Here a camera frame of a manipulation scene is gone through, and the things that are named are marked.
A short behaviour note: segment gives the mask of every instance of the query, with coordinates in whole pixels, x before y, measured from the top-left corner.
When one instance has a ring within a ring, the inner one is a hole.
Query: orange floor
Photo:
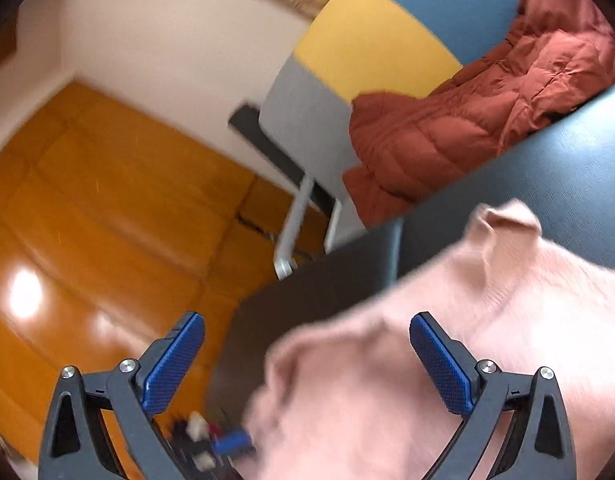
[[[275,279],[273,243],[245,224],[277,234],[290,202],[172,128],[65,88],[0,154],[0,433],[36,462],[63,366],[139,356],[190,309],[206,343],[160,421],[202,411],[238,300]],[[299,249],[318,253],[326,226],[310,211]]]

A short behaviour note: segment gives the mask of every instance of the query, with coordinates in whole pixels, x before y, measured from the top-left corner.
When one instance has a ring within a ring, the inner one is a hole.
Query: red jacket
[[[362,166],[345,186],[366,226],[401,215],[615,83],[615,33],[591,0],[521,0],[505,41],[429,97],[353,101]]]

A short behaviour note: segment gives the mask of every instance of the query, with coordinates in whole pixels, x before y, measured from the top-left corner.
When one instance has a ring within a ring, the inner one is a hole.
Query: beige cloth
[[[543,240],[536,216],[511,202],[477,209],[459,243],[382,296],[270,349],[246,413],[259,456],[248,478],[422,478],[460,422],[409,343],[426,310],[477,360],[553,368],[578,479],[600,472],[615,449],[615,271]],[[508,421],[473,478],[486,477]]]

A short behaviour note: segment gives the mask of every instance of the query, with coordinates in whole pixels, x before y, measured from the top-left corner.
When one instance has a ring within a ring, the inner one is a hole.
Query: metal screw
[[[124,359],[119,365],[119,370],[124,374],[131,372],[137,367],[137,362],[134,359]]]
[[[61,377],[63,377],[64,379],[69,379],[75,374],[75,372],[76,372],[75,367],[66,366],[65,368],[63,368],[63,370],[61,370]]]
[[[481,370],[486,374],[493,374],[496,371],[496,363],[494,361],[490,361],[486,359],[481,362]]]
[[[552,368],[548,368],[547,366],[544,366],[541,368],[541,377],[543,377],[544,379],[547,379],[548,381],[550,379],[554,378],[554,372],[552,371]]]

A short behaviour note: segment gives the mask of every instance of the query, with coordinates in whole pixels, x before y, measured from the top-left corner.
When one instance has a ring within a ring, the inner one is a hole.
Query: beige wall
[[[284,187],[228,118],[263,101],[308,25],[272,0],[65,0],[62,21],[79,76]]]
[[[60,38],[62,0],[25,0],[18,49],[0,65],[0,149],[19,125],[71,78]]]

